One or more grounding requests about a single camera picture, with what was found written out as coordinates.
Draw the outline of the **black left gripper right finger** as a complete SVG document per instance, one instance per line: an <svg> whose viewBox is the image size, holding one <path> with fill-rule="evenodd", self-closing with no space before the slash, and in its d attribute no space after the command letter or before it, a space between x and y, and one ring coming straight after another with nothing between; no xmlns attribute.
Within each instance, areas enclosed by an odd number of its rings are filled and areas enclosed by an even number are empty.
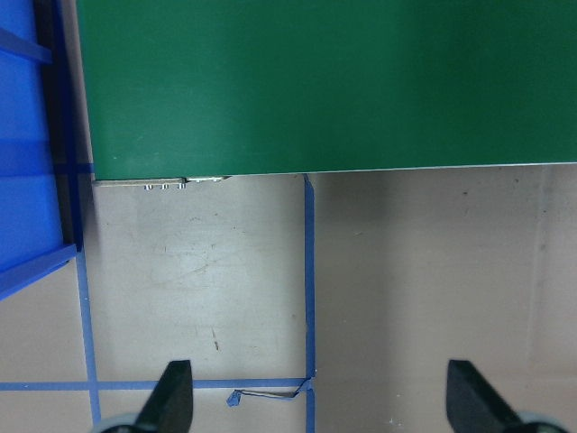
<svg viewBox="0 0 577 433"><path fill-rule="evenodd" d="M524 424L474 364L466 360L448 363L446 416L453 432L506 432Z"/></svg>

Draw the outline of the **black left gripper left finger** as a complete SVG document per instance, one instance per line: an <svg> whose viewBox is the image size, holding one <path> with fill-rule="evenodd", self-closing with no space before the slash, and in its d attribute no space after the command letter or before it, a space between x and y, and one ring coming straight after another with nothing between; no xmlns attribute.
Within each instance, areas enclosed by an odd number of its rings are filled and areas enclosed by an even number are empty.
<svg viewBox="0 0 577 433"><path fill-rule="evenodd" d="M193 419L189 360L171 361L139 413L137 432L189 432Z"/></svg>

